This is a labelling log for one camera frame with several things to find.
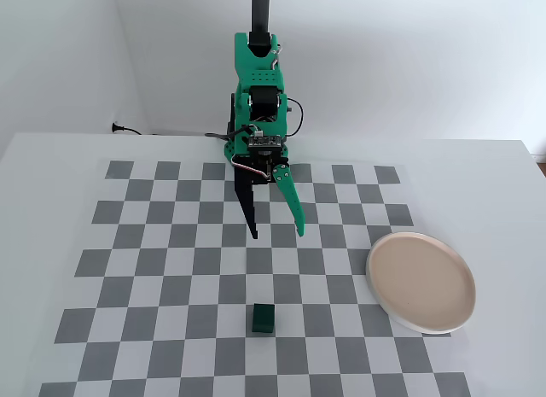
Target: white wall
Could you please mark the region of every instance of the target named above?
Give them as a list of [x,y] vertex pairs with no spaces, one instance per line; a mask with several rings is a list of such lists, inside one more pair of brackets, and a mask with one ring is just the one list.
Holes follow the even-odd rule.
[[[224,131],[250,0],[118,0],[154,129]],[[546,153],[546,0],[271,0],[304,136],[523,139]],[[293,125],[297,113],[293,113]]]
[[0,0],[0,155],[16,131],[147,130],[115,0]]

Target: checkerboard mat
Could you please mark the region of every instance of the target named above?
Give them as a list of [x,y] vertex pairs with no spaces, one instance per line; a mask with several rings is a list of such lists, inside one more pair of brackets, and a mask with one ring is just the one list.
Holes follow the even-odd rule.
[[450,335],[395,323],[366,284],[371,245],[414,230],[397,168],[291,169],[305,235],[259,185],[253,240],[229,165],[111,161],[38,397],[469,396]]

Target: cable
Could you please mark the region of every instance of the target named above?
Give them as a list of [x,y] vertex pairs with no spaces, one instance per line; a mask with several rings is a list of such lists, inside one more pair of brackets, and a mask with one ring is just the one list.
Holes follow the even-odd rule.
[[304,108],[301,106],[301,104],[299,102],[297,102],[293,98],[287,98],[287,99],[292,101],[292,102],[295,102],[296,104],[298,104],[299,110],[301,111],[301,119],[299,120],[298,129],[296,131],[294,131],[292,134],[287,135],[287,137],[293,137],[294,135],[296,135],[298,133],[299,128],[301,128],[301,125],[304,123]]

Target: dark green block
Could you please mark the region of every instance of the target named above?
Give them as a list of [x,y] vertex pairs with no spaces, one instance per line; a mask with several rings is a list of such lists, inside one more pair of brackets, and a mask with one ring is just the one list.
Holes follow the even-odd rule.
[[254,303],[253,332],[273,333],[275,327],[275,305]]

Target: plate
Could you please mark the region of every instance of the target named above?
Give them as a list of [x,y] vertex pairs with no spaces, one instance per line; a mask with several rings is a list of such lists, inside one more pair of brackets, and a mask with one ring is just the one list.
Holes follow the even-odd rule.
[[476,303],[474,279],[464,259],[420,233],[392,233],[378,240],[368,255],[366,279],[394,320],[421,333],[460,328]]

